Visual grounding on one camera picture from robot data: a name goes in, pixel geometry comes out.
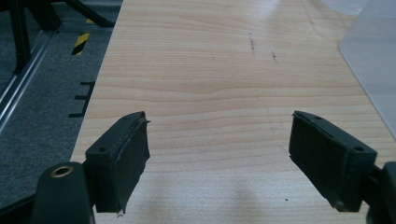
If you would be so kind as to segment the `yellow black hazard tape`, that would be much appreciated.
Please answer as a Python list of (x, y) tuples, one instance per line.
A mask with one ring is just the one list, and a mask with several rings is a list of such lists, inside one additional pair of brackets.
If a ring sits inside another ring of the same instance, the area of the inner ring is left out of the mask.
[(81, 55), (88, 38), (90, 37), (90, 33), (82, 33), (78, 36), (77, 42), (72, 50), (73, 55)]

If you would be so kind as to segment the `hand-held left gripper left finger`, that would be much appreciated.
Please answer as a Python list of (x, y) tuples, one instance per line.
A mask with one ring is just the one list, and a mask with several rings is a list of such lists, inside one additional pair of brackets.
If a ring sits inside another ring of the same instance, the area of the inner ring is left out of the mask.
[(146, 113), (120, 118), (85, 152), (84, 168), (98, 213), (125, 212), (150, 157)]

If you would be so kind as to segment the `aluminium floor rail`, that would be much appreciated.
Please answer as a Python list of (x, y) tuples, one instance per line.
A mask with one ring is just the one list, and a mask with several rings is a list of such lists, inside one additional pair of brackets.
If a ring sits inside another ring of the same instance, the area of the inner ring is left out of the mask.
[(50, 45), (56, 36), (56, 31), (40, 31), (33, 49), (31, 51), (32, 57), (17, 75), (14, 75), (5, 88), (0, 92), (0, 132), (2, 132), (7, 125), (16, 105), (24, 94), (27, 86), (39, 65), (43, 62)]

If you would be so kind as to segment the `translucent plastic sheet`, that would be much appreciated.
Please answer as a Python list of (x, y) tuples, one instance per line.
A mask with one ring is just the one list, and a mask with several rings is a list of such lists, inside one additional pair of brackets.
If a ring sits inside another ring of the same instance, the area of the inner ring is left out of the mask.
[(396, 0), (321, 1), (355, 18), (338, 48), (396, 138)]

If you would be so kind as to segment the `black floor tape marks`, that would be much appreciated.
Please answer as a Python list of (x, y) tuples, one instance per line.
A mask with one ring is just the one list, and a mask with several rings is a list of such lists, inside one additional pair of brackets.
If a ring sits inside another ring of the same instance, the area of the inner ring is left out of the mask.
[(88, 91), (87, 91), (87, 93), (85, 95), (76, 95), (75, 96), (75, 100), (83, 101), (84, 105), (81, 108), (80, 112), (69, 114), (68, 115), (69, 118), (83, 118), (85, 116), (87, 108), (88, 108), (88, 105), (89, 105), (89, 102), (90, 102), (91, 97), (92, 97), (92, 93), (93, 93), (93, 89), (94, 89), (94, 86), (95, 86), (95, 82), (94, 81), (80, 82), (79, 85), (80, 86), (85, 86), (85, 87), (88, 88)]

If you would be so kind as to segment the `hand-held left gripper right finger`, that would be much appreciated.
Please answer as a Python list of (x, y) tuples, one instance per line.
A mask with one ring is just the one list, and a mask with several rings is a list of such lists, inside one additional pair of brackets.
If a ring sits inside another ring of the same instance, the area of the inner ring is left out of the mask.
[(360, 210), (361, 180), (372, 172), (376, 152), (324, 118), (293, 113), (289, 153), (318, 192), (340, 212)]

